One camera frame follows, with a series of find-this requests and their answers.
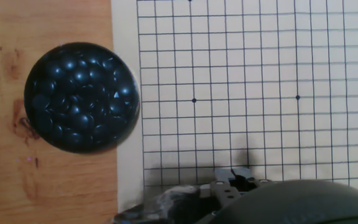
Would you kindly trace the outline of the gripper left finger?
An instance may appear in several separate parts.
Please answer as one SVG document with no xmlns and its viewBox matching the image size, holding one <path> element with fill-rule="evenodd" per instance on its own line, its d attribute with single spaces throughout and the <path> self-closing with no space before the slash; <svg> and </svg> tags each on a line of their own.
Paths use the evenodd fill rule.
<svg viewBox="0 0 358 224">
<path fill-rule="evenodd" d="M 228 206 L 241 197 L 239 191 L 232 187 L 234 174 L 229 169 L 217 169 L 214 173 L 215 181 L 210 183 L 211 195 L 219 201 L 221 208 Z"/>
</svg>

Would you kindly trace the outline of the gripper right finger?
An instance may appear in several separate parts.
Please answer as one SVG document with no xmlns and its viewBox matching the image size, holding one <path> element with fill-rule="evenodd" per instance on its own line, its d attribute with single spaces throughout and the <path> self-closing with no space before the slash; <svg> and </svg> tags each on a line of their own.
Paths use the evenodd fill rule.
<svg viewBox="0 0 358 224">
<path fill-rule="evenodd" d="M 253 190 L 264 184 L 268 184 L 268 179 L 256 179 L 250 169 L 240 167 L 232 170 L 234 180 L 232 186 L 237 190 Z"/>
</svg>

